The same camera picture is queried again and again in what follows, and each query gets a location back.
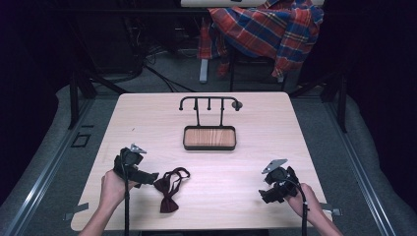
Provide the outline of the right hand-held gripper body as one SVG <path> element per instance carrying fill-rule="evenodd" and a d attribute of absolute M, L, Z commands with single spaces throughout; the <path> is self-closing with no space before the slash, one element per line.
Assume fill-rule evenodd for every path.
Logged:
<path fill-rule="evenodd" d="M 286 159 L 274 159 L 264 168 L 262 173 L 266 174 L 265 182 L 271 185 L 271 188 L 276 188 L 279 196 L 295 197 L 299 181 L 290 166 L 282 167 L 285 162 Z"/>

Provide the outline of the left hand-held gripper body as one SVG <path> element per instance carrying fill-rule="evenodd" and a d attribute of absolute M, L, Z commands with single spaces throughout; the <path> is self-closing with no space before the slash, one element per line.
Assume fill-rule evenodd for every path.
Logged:
<path fill-rule="evenodd" d="M 113 171 L 124 181 L 145 183 L 147 174 L 138 169 L 143 160 L 145 151 L 135 144 L 130 147 L 123 147 L 114 159 Z"/>

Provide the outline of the dark red bow tie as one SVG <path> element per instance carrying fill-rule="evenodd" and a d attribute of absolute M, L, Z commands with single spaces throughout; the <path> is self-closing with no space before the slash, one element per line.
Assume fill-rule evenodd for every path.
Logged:
<path fill-rule="evenodd" d="M 173 196 L 178 193 L 182 181 L 190 177 L 191 174 L 186 168 L 177 167 L 165 172 L 160 179 L 153 183 L 154 187 L 162 194 L 160 213 L 171 213 L 179 208 L 173 200 Z"/>

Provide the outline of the black rack with wooden tray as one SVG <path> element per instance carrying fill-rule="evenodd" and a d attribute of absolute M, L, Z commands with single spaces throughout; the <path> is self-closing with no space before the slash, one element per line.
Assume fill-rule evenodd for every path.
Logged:
<path fill-rule="evenodd" d="M 233 96 L 189 95 L 180 99 L 179 110 L 184 109 L 186 100 L 193 101 L 197 124 L 186 126 L 183 132 L 183 147 L 185 150 L 235 150 L 237 134 L 234 126 L 223 124 L 226 100 L 231 101 L 231 107 L 238 112 L 243 103 Z M 201 123 L 200 101 L 207 104 L 207 111 L 211 111 L 211 104 L 217 100 L 219 104 L 219 124 L 205 126 Z"/>

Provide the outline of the person's left hand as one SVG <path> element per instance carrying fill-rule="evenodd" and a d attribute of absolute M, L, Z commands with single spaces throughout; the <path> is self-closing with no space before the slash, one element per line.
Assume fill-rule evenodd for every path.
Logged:
<path fill-rule="evenodd" d="M 129 181 L 128 186 L 113 170 L 107 171 L 101 178 L 99 206 L 107 210 L 116 209 L 124 200 L 125 191 L 130 191 L 137 182 Z"/>

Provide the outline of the person's right hand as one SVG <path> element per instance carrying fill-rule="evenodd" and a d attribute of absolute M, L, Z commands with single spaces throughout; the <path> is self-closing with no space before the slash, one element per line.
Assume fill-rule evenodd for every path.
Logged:
<path fill-rule="evenodd" d="M 297 191 L 295 197 L 289 196 L 286 197 L 285 200 L 300 217 L 303 216 L 303 207 L 306 207 L 307 221 L 312 225 L 317 226 L 321 222 L 324 222 L 327 217 L 324 214 L 313 189 L 306 183 L 301 183 L 300 187 L 303 194 L 301 194 L 300 191 Z"/>

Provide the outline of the grey tape strip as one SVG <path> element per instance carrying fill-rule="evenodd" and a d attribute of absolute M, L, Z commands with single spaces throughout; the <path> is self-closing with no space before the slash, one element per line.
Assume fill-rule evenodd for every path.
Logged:
<path fill-rule="evenodd" d="M 340 208 L 335 208 L 331 204 L 321 203 L 323 211 L 330 213 L 335 216 L 342 216 L 342 210 Z"/>
<path fill-rule="evenodd" d="M 84 203 L 84 204 L 75 206 L 70 212 L 66 212 L 63 215 L 63 220 L 64 221 L 71 220 L 76 213 L 81 212 L 81 211 L 84 211 L 84 210 L 87 210 L 88 208 L 89 208 L 89 204 L 88 203 Z"/>

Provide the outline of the black metal stand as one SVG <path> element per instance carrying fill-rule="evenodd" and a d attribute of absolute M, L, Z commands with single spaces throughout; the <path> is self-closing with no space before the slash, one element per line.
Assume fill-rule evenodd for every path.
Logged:
<path fill-rule="evenodd" d="M 97 91 L 93 87 L 92 82 L 97 82 L 118 94 L 127 93 L 125 89 L 114 85 L 93 71 L 87 69 L 75 70 L 69 82 L 71 110 L 71 120 L 68 127 L 69 130 L 76 126 L 80 118 L 79 92 L 81 92 L 86 99 L 94 99 L 97 96 Z"/>
<path fill-rule="evenodd" d="M 337 98 L 336 122 L 343 133 L 346 133 L 346 101 L 347 101 L 347 78 L 342 72 L 330 72 L 317 80 L 307 83 L 289 94 L 290 97 L 298 97 L 313 88 L 324 85 L 320 94 L 322 102 L 333 102 Z"/>

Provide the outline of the black chair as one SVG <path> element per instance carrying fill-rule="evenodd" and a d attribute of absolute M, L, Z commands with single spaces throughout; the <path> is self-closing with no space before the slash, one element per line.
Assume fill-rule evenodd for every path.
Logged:
<path fill-rule="evenodd" d="M 267 57 L 249 57 L 233 48 L 230 53 L 230 91 L 284 91 L 282 81 L 271 75 L 274 61 Z"/>

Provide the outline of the red blue plaid shirt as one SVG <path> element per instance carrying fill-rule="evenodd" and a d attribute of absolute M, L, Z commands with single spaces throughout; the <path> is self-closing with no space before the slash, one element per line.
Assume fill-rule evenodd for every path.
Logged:
<path fill-rule="evenodd" d="M 267 0 L 256 8 L 210 8 L 202 21 L 197 57 L 224 61 L 229 68 L 233 48 L 257 58 L 274 61 L 271 74 L 279 78 L 298 70 L 316 44 L 324 11 L 311 0 Z"/>

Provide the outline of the aluminium floor rail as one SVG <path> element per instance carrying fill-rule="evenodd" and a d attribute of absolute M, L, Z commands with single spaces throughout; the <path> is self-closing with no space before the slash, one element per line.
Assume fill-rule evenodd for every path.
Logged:
<path fill-rule="evenodd" d="M 0 206 L 0 236 L 14 236 L 25 231 L 93 105 L 92 99 L 83 101 L 79 118 L 69 129 L 70 104 L 64 101 L 59 103 L 54 120 L 30 164 Z"/>
<path fill-rule="evenodd" d="M 383 204 L 377 195 L 368 174 L 362 162 L 359 159 L 359 155 L 352 145 L 351 140 L 347 133 L 344 133 L 340 128 L 336 118 L 336 108 L 332 103 L 324 103 L 325 110 L 329 116 L 330 122 L 337 132 L 337 135 L 341 139 L 344 149 L 347 152 L 347 159 L 350 169 L 355 176 L 356 182 L 361 190 L 361 193 L 365 199 L 369 211 L 381 233 L 382 236 L 397 236 L 390 220 L 387 217 Z"/>

